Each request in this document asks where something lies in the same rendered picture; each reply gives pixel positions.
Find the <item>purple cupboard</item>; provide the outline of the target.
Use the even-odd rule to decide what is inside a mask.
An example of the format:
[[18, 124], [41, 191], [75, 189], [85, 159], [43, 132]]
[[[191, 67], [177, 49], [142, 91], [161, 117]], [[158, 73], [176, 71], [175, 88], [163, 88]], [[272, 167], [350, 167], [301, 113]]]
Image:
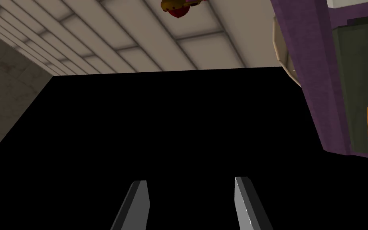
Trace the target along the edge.
[[368, 2], [328, 7], [326, 0], [270, 0], [325, 151], [358, 155], [350, 145], [332, 30], [368, 16]]

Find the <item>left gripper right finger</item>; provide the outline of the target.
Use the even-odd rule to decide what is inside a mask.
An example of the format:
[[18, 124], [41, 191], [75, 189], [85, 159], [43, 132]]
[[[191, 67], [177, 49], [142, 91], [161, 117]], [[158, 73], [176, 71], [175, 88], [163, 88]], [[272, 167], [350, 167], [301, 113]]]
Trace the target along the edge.
[[234, 204], [240, 230], [273, 230], [255, 187], [246, 176], [234, 178]]

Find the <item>beige round object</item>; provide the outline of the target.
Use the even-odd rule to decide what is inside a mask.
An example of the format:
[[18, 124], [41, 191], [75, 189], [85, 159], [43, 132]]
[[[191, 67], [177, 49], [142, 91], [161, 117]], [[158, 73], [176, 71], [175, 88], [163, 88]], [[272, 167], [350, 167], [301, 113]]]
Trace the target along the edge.
[[299, 86], [301, 84], [299, 82], [295, 67], [291, 60], [291, 56], [289, 54], [289, 50], [287, 48], [285, 39], [283, 37], [282, 31], [280, 29], [279, 22], [277, 21], [276, 16], [273, 17], [273, 27], [272, 27], [272, 42], [276, 54], [276, 59], [281, 65], [281, 67], [285, 70], [287, 75]]

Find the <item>dark green cupboard door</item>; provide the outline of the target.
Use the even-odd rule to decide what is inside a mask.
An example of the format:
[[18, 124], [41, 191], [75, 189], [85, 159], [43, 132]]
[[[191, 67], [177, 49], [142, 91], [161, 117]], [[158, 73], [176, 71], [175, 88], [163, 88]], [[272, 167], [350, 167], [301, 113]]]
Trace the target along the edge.
[[368, 17], [332, 31], [353, 152], [368, 156]]

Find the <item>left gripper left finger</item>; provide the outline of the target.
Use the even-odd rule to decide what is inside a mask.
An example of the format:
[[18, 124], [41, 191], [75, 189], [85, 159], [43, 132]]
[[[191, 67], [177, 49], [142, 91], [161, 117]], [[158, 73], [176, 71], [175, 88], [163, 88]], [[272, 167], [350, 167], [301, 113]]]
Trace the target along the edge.
[[134, 181], [110, 230], [146, 230], [150, 199], [146, 180]]

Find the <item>red and yellow ceiling lamp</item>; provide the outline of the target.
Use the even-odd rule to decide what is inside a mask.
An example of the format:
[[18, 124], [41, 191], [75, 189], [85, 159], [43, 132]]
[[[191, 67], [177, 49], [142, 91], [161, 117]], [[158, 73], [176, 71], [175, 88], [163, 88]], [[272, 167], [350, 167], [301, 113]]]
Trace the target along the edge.
[[190, 7], [197, 6], [203, 1], [209, 0], [162, 0], [160, 6], [164, 12], [181, 18], [188, 13]]

